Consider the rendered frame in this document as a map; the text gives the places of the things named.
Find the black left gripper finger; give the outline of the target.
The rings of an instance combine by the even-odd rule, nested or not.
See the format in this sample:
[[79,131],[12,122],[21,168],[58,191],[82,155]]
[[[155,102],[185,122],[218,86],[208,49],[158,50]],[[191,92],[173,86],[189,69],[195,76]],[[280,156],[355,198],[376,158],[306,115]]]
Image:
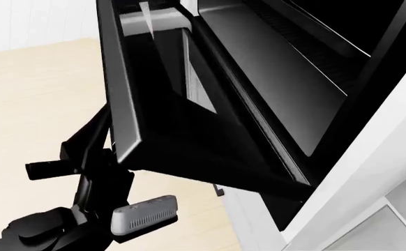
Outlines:
[[104,104],[88,123],[61,144],[61,160],[87,160],[100,152],[110,124],[109,105]]
[[69,160],[32,162],[25,164],[25,169],[30,180],[48,179],[81,173]]

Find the black oven door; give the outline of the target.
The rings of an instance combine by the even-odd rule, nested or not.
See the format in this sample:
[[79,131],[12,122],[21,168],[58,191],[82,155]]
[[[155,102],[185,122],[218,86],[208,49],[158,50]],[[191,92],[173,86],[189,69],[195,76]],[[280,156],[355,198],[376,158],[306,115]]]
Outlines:
[[241,73],[200,18],[184,47],[213,110],[174,90],[150,33],[124,35],[116,0],[96,0],[112,141],[120,165],[291,200],[315,188],[285,162]]

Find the black oven tray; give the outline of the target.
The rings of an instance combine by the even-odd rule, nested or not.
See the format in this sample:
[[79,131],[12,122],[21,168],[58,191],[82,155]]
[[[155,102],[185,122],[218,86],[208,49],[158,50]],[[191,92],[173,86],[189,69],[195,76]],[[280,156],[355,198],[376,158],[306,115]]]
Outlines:
[[266,10],[282,15],[341,56],[360,59],[369,59],[371,57],[367,52],[364,52],[307,10],[304,10],[294,0],[253,0],[253,2],[264,4]]
[[299,148],[311,156],[345,94],[246,6],[203,8],[200,15]]

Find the white cabinet door panel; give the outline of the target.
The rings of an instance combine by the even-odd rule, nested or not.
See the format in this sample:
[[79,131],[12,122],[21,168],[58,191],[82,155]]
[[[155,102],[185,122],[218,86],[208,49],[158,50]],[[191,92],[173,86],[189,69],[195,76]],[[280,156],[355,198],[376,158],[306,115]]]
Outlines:
[[323,251],[406,251],[406,179]]

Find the black built-in oven body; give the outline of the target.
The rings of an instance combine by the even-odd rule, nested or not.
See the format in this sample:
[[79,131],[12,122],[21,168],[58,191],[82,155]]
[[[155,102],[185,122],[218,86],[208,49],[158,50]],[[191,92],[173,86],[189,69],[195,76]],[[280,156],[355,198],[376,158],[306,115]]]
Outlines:
[[[359,28],[354,28],[342,17],[334,18],[330,28],[371,55],[369,59],[339,55],[282,15],[266,10],[264,4],[253,0],[202,0],[196,15],[190,12],[184,15],[188,20],[202,19],[211,30],[200,10],[230,4],[241,4],[253,11],[345,94],[317,148],[311,156],[306,156],[227,52],[241,73],[244,91],[278,138],[278,149],[285,162],[298,167],[305,180],[316,189],[406,73],[406,0],[391,1],[383,14],[377,16],[376,22],[361,24]],[[279,230],[287,228],[308,200],[291,200],[264,193],[260,193],[260,197]]]

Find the white kitchen cabinet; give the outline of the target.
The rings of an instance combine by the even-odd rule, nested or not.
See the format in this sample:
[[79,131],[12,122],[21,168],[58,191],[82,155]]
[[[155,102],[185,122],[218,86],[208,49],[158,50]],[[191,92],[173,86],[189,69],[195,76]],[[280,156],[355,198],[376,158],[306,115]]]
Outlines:
[[405,179],[406,74],[285,230],[255,192],[226,187],[221,199],[241,251],[323,251]]

